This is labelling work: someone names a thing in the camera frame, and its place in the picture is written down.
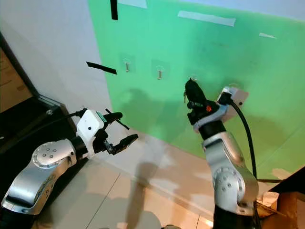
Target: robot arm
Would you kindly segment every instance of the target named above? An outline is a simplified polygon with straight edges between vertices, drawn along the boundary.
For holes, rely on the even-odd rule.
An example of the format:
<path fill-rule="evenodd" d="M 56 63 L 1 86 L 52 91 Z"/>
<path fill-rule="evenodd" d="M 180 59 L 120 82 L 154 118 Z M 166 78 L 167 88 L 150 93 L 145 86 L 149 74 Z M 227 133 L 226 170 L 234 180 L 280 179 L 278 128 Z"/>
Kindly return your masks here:
<path fill-rule="evenodd" d="M 94 110 L 86 110 L 77 124 L 76 137 L 37 147 L 29 164 L 11 184 L 1 203 L 2 207 L 15 213 L 38 215 L 56 180 L 69 167 L 104 150 L 115 155 L 127 148 L 138 138 L 137 135 L 126 137 L 116 146 L 106 140 L 107 125 L 121 117 L 121 113 L 102 115 Z"/>
<path fill-rule="evenodd" d="M 213 177 L 214 229 L 252 228 L 258 184 L 246 168 L 237 142 L 223 125 L 228 105 L 221 103 L 221 96 L 217 103 L 207 100 L 193 80 L 186 83 L 185 95 L 192 109 L 188 118 L 204 139 L 203 150 Z"/>

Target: wooden surface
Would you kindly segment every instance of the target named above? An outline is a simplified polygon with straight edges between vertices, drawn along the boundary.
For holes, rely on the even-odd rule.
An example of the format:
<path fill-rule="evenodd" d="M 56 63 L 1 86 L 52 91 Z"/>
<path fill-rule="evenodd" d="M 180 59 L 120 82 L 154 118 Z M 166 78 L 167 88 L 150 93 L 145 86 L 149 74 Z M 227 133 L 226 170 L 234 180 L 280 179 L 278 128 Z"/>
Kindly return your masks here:
<path fill-rule="evenodd" d="M 263 229 L 297 229 L 297 192 L 287 192 L 280 194 L 278 199 L 278 211 L 285 214 L 273 214 L 263 222 Z"/>
<path fill-rule="evenodd" d="M 0 112 L 3 112 L 32 95 L 2 49 L 0 53 Z"/>

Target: black cable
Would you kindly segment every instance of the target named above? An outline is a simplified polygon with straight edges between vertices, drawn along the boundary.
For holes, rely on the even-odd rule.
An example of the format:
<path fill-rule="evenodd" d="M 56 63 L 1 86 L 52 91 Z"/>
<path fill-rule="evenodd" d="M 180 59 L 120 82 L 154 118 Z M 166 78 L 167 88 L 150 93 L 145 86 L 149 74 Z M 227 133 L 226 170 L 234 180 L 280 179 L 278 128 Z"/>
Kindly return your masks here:
<path fill-rule="evenodd" d="M 110 110 L 108 110 L 107 108 L 105 109 L 109 114 L 112 114 Z M 120 120 L 116 120 L 119 124 L 121 124 L 122 126 L 124 126 L 127 130 L 130 130 L 130 128 L 128 126 L 126 126 L 125 124 L 123 124 Z"/>
<path fill-rule="evenodd" d="M 255 177 L 255 179 L 257 179 L 255 154 L 254 154 L 254 147 L 253 147 L 253 141 L 252 141 L 252 137 L 251 137 L 250 127 L 249 127 L 249 125 L 247 123 L 246 118 L 244 117 L 244 114 L 239 109 L 239 107 L 234 103 L 234 101 L 230 100 L 229 104 L 235 109 L 235 111 L 238 113 L 240 119 L 242 120 L 242 122 L 244 124 L 244 128 L 246 130 L 246 134 L 247 134 L 247 138 L 248 138 L 249 148 L 250 148 L 250 156 L 251 156 L 251 163 L 252 163 L 252 172 L 253 172 L 253 176 Z M 261 229 L 262 227 L 261 227 L 261 223 L 259 221 L 256 200 L 253 202 L 253 207 L 254 207 L 254 221 L 256 222 L 258 228 Z"/>
<path fill-rule="evenodd" d="M 248 138 L 248 142 L 249 142 L 249 148 L 250 148 L 250 156 L 251 156 L 251 162 L 252 162 L 252 173 L 253 173 L 253 176 L 255 177 L 255 179 L 257 179 L 254 147 L 253 147 L 253 141 L 252 141 L 252 137 L 251 137 L 250 128 L 248 126 L 246 118 L 244 117 L 244 114 L 239 109 L 239 107 L 233 102 L 233 100 L 230 101 L 229 104 L 235 109 L 235 111 L 238 113 L 240 119 L 242 120 L 242 122 L 244 124 L 244 128 L 246 130 L 246 134 L 247 134 L 247 138 Z"/>
<path fill-rule="evenodd" d="M 44 125 L 42 125 L 42 126 L 36 128 L 36 129 L 30 131 L 28 134 L 26 134 L 26 135 L 24 135 L 22 138 L 18 139 L 17 142 L 14 142 L 12 145 L 10 145 L 10 146 L 8 146 L 8 147 L 6 147 L 6 148 L 4 148 L 4 149 L 1 149 L 1 150 L 0 150 L 0 153 L 5 152 L 5 151 L 8 151 L 9 149 L 13 148 L 16 144 L 18 144 L 18 143 L 20 143 L 21 141 L 23 141 L 23 140 L 27 139 L 28 137 L 32 136 L 34 133 L 36 133 L 36 132 L 40 131 L 41 129 L 44 129 L 44 128 L 46 128 L 46 127 L 48 127 L 48 126 L 50 126 L 50 125 L 52 125 L 52 124 L 54 124 L 54 123 L 57 123 L 57 122 L 59 122 L 59 121 L 61 121 L 61 120 L 64 120 L 64 119 L 67 119 L 67 118 L 70 118 L 70 117 L 73 117 L 73 116 L 82 117 L 86 110 L 87 110 L 87 109 L 84 108 L 84 109 L 82 109 L 82 110 L 80 110 L 80 111 L 74 112 L 74 113 L 72 113 L 72 114 L 68 114 L 68 115 L 66 115 L 66 116 L 64 116 L 64 117 L 61 117 L 61 118 L 58 118 L 58 119 L 56 119 L 56 120 L 54 120 L 54 121 L 52 121 L 52 122 L 46 123 L 46 124 L 44 124 Z"/>

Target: floor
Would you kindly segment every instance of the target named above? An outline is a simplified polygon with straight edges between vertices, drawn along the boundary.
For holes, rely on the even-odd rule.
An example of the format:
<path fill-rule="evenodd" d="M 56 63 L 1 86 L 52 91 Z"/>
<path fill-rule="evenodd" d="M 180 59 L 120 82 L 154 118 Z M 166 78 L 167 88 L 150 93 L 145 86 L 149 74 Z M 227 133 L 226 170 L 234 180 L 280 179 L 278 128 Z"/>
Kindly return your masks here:
<path fill-rule="evenodd" d="M 210 229 L 212 222 L 131 180 L 89 161 L 32 229 Z"/>

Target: green screen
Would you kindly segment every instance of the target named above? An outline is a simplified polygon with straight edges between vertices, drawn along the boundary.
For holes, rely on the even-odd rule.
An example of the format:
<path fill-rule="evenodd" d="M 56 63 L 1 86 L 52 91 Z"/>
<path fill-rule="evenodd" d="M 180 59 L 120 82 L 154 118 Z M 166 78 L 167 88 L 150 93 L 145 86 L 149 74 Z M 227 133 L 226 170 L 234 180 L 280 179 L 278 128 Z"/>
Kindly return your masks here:
<path fill-rule="evenodd" d="M 304 164 L 305 23 L 258 13 L 175 0 L 148 0 L 147 9 L 89 0 L 112 108 L 130 127 L 204 156 L 201 137 L 187 119 L 184 84 L 196 78 L 215 100 L 229 84 L 248 91 L 243 107 L 252 131 L 259 177 L 272 168 Z M 234 27 L 178 17 L 181 10 L 236 18 Z M 259 33 L 276 37 L 267 38 Z M 250 167 L 238 117 L 225 123 Z"/>

